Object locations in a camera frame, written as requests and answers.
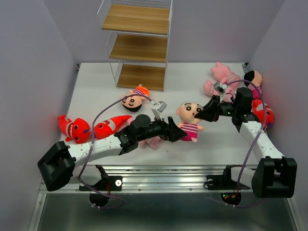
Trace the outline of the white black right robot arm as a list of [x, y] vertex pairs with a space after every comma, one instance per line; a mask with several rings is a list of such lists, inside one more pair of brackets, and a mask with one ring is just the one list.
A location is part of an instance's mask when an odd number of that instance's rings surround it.
[[254, 154], [258, 160], [256, 169], [230, 166], [221, 176], [227, 188], [252, 189], [256, 198], [291, 198], [295, 191], [297, 163], [285, 157], [264, 132], [258, 117], [252, 113], [253, 93], [241, 87], [232, 103], [221, 101], [214, 95], [195, 118], [216, 122], [220, 116], [230, 116], [237, 131], [245, 138], [250, 148], [247, 156]]

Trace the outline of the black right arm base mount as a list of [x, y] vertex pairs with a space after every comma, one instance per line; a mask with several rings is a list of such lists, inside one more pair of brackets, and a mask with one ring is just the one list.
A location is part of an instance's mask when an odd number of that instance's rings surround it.
[[249, 208], [252, 205], [240, 205], [241, 190], [248, 190], [252, 187], [252, 176], [254, 170], [244, 168], [240, 176], [240, 165], [227, 165], [220, 175], [207, 175], [204, 188], [210, 191], [219, 191], [221, 199], [218, 203], [233, 208]]

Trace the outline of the boy doll orange shorts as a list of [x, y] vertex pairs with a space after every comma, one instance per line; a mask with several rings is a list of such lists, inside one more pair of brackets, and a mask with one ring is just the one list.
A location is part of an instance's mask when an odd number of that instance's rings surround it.
[[144, 98], [141, 95], [149, 97], [150, 91], [140, 84], [136, 88], [129, 90], [128, 95], [131, 94], [134, 94], [134, 96], [122, 100], [122, 106], [131, 112], [137, 112], [141, 109], [143, 101], [147, 100], [147, 98]]

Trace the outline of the boy doll pink shorts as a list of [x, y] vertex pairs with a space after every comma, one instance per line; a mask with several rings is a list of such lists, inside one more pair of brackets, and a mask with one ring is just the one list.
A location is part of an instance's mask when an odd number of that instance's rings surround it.
[[197, 103], [183, 103], [177, 110], [181, 122], [178, 127], [187, 133], [187, 136], [181, 138], [182, 141], [197, 142], [198, 133], [204, 131], [204, 127], [199, 125], [200, 119], [195, 116], [203, 110], [203, 107]]

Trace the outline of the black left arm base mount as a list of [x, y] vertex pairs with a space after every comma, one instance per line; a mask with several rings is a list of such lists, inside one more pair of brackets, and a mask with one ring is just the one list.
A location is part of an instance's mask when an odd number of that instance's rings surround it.
[[84, 181], [86, 175], [82, 175], [79, 183], [80, 191], [90, 192], [89, 202], [91, 207], [98, 210], [107, 210], [122, 206], [125, 203], [124, 200], [112, 195], [111, 192], [120, 192], [122, 190], [123, 177], [120, 175], [108, 175], [100, 165], [96, 165], [94, 170], [99, 172], [98, 178], [91, 179], [91, 183], [86, 183]]

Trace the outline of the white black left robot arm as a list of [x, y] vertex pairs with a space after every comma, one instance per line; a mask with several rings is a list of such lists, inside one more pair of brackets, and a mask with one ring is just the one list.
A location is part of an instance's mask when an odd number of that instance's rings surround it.
[[56, 142], [38, 161], [38, 168], [47, 191], [53, 192], [73, 178], [85, 185], [82, 174], [90, 161], [129, 153], [138, 148], [139, 142], [150, 138], [176, 142], [186, 136], [170, 116], [167, 121], [151, 121], [149, 116], [141, 114], [119, 132], [101, 140], [72, 145]]

